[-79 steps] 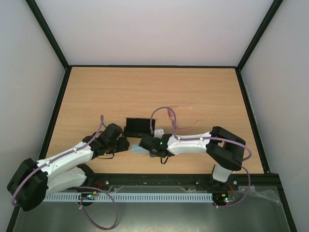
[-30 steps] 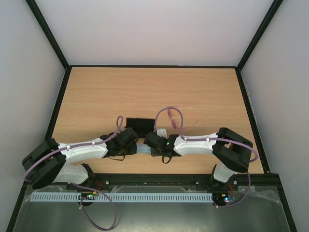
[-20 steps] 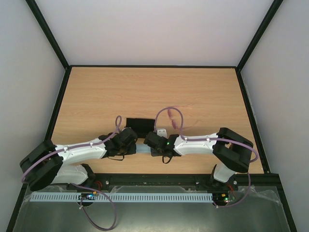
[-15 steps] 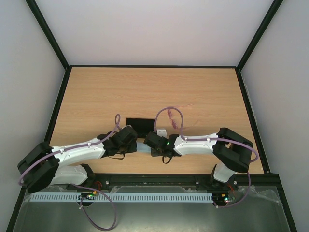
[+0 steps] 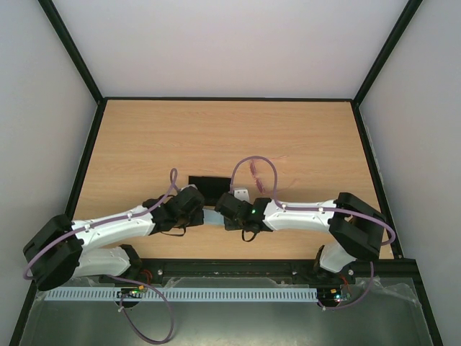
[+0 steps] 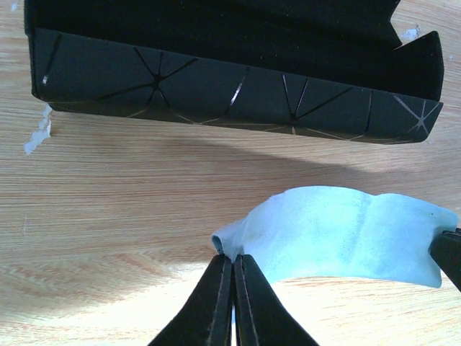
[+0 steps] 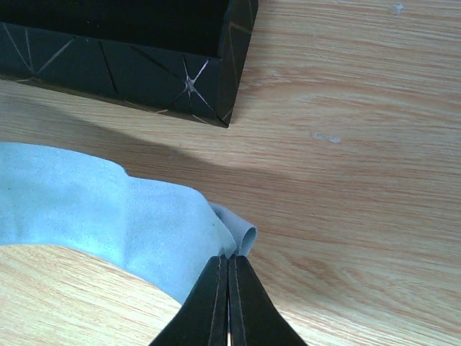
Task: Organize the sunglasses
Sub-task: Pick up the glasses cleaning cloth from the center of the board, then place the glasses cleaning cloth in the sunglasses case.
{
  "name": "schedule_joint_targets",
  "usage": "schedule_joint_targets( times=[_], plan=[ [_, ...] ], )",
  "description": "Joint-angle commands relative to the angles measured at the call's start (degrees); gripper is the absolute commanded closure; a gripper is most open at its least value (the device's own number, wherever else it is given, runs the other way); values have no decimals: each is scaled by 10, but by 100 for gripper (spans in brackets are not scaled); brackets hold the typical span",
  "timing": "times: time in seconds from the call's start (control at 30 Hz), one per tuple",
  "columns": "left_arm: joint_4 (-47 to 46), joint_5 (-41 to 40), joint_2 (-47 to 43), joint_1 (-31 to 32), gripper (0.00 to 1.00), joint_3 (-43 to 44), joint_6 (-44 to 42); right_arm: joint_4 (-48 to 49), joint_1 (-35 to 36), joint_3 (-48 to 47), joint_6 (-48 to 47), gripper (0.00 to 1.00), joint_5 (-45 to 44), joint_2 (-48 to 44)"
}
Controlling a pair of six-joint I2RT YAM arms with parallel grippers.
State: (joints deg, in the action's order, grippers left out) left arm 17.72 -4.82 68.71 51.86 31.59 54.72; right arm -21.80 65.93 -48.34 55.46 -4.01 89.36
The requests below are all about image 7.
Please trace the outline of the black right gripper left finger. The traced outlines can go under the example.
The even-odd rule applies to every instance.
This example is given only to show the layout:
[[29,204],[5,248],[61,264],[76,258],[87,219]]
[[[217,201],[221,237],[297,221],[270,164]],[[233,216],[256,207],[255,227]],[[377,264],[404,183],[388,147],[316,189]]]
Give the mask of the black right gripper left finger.
[[174,318],[154,346],[228,344],[228,259],[211,257]]

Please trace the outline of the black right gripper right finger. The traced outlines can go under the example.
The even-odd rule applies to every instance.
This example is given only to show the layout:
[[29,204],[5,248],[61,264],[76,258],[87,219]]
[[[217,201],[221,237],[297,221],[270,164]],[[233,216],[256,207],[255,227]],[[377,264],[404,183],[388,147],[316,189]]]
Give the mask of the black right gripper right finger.
[[247,257],[229,259],[228,292],[232,345],[306,344],[275,308]]

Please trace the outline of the light blue cleaning cloth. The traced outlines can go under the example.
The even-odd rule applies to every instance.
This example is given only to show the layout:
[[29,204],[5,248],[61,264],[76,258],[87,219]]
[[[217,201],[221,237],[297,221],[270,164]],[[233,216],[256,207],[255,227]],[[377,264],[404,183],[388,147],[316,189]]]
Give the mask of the light blue cleaning cloth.
[[209,258],[246,255],[255,225],[182,185],[61,148],[1,144],[1,244],[102,258],[183,303]]

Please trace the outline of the black sunglasses case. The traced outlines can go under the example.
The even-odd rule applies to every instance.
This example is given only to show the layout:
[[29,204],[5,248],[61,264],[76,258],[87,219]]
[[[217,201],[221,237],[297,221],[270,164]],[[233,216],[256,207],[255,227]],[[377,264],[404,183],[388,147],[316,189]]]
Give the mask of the black sunglasses case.
[[3,1],[1,77],[228,127],[259,4]]

